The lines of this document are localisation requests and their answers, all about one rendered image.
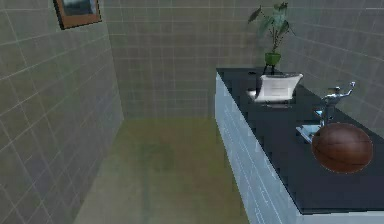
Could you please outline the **chrome sink faucet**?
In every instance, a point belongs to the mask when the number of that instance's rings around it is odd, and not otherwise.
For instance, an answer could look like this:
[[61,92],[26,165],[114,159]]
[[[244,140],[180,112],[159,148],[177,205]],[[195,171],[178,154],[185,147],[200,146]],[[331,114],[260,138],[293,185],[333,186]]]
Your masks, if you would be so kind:
[[335,106],[340,102],[342,98],[350,96],[356,83],[354,81],[349,83],[350,89],[341,93],[341,88],[339,86],[329,88],[331,94],[328,94],[321,98],[322,105],[314,110],[314,113],[320,117],[320,126],[326,126],[333,119],[333,114],[335,111]]

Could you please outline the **brown framed wall picture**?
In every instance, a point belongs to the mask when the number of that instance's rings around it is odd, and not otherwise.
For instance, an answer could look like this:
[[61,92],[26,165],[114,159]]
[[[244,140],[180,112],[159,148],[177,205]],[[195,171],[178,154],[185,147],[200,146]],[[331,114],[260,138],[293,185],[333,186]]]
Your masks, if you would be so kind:
[[101,22],[98,0],[53,0],[62,30]]

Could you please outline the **brown basketball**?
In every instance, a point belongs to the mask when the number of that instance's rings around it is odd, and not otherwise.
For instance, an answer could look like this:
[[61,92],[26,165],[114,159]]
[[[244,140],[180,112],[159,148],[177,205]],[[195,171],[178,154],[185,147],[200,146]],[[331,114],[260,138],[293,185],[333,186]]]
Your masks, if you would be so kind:
[[373,158],[373,143],[361,129],[348,123],[331,123],[321,127],[312,137],[312,154],[327,170],[355,173]]

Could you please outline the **white counter with black top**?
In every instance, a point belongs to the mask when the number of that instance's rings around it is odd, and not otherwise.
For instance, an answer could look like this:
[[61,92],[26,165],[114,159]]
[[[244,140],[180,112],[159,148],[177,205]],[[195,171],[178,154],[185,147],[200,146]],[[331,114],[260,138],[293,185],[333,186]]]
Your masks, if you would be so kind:
[[254,102],[259,68],[220,68],[215,119],[250,224],[384,224],[384,138],[374,132],[373,158],[352,174],[334,173],[298,133],[319,119],[321,100],[296,87],[286,108]]

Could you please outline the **green potted house plant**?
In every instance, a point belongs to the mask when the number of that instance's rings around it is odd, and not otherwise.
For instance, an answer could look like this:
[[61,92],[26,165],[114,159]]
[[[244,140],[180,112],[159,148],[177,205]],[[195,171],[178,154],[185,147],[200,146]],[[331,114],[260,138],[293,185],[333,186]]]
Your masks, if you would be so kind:
[[251,22],[256,21],[258,17],[262,17],[260,20],[259,31],[262,34],[268,31],[272,38],[272,48],[264,54],[265,66],[263,70],[263,72],[266,72],[267,68],[270,67],[271,75],[275,74],[275,67],[281,59],[281,54],[277,49],[281,45],[284,36],[289,32],[295,34],[287,20],[287,10],[287,2],[274,4],[270,15],[266,15],[263,11],[263,7],[259,6],[251,13],[247,20],[247,23],[250,24]]

